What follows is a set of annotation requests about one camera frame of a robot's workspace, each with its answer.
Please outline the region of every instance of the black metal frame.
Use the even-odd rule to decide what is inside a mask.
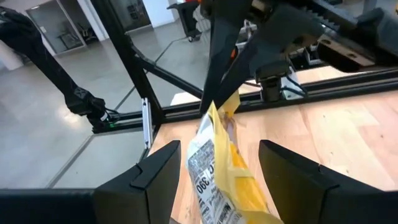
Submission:
[[[155,93],[144,73],[144,69],[166,80],[167,82],[201,98],[203,92],[192,84],[182,80],[176,75],[164,70],[151,62],[140,53],[133,45],[131,38],[125,35],[125,31],[109,0],[91,0],[99,18],[103,21],[105,29],[114,44],[128,74],[133,81],[141,98],[148,98],[152,109],[154,134],[164,123],[173,123],[201,118],[201,101],[185,103],[182,105],[161,107]],[[371,73],[361,73],[342,78],[334,78],[319,82],[305,83],[302,85],[308,91],[308,96],[298,100],[280,100],[265,103],[261,100],[260,93],[248,93],[240,96],[241,105],[237,113],[277,108],[282,106],[299,105],[316,101],[332,100],[349,96],[358,96],[382,91],[398,89],[398,70],[385,70]],[[108,127],[93,128],[94,133],[119,131],[123,129],[141,129],[141,111],[124,113],[120,120]]]

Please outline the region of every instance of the white wall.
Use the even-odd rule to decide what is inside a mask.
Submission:
[[[167,7],[169,0],[142,0],[147,10],[152,27],[162,26],[175,21],[173,12]]]

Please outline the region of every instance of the metal bracket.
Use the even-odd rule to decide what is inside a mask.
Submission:
[[[289,70],[290,70],[290,72],[289,72],[289,74],[287,74],[287,76],[288,76],[292,81],[294,81],[295,83],[299,83],[299,80],[298,80],[298,78],[297,78],[297,74],[296,74],[296,72],[294,71],[294,69],[293,69],[292,67],[289,67]],[[300,92],[300,93],[303,93],[302,89],[299,88],[299,87],[298,87],[297,85],[295,85],[294,83],[292,83],[287,77],[282,77],[282,78],[280,79],[280,87],[281,87],[281,88],[290,88],[290,89],[293,89],[293,90],[298,91],[298,92]],[[283,91],[282,91],[282,94],[283,94],[283,96],[284,96],[284,98],[285,98],[286,100],[296,100],[296,99],[303,98],[303,96],[298,95],[298,94],[293,93],[293,92],[288,91],[288,90],[283,90]]]
[[[142,99],[142,130],[144,132],[145,148],[150,149],[154,137],[152,132],[152,114],[150,113],[150,103],[147,98]]]

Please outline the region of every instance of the plastic bag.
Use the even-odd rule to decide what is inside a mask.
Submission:
[[[232,116],[239,106],[234,93],[217,111],[214,103],[201,120],[187,151],[201,219],[206,223],[282,223],[267,209],[266,198],[239,154]]]

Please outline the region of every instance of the glass door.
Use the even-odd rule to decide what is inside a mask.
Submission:
[[[84,46],[57,1],[49,1],[26,10],[48,43],[59,54]]]
[[[150,25],[142,0],[110,0],[125,31]]]

